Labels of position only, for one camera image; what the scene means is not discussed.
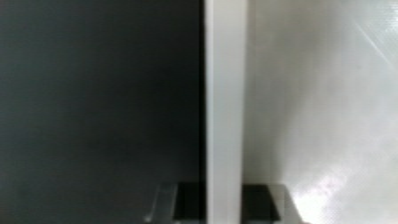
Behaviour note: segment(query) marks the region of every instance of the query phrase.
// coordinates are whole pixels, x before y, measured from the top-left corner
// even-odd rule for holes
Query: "glossy white surface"
[[[208,223],[240,223],[245,0],[206,1]]]
[[[398,0],[252,0],[245,182],[313,224],[398,223]]]

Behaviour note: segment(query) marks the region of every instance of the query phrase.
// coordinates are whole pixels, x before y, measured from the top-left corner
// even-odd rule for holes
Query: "white door frame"
[[[206,0],[208,224],[240,223],[247,0]]]

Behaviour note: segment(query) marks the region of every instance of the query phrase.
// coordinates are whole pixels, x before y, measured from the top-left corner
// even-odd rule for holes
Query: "dark panel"
[[[0,4],[0,223],[142,223],[199,180],[199,1]]]

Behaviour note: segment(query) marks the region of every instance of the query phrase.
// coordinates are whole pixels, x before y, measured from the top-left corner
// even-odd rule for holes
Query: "black object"
[[[243,185],[242,222],[268,224],[281,220],[267,185]]]
[[[281,220],[267,185],[243,185],[242,224],[272,224]],[[206,223],[206,186],[204,183],[164,184],[158,188],[151,224]]]

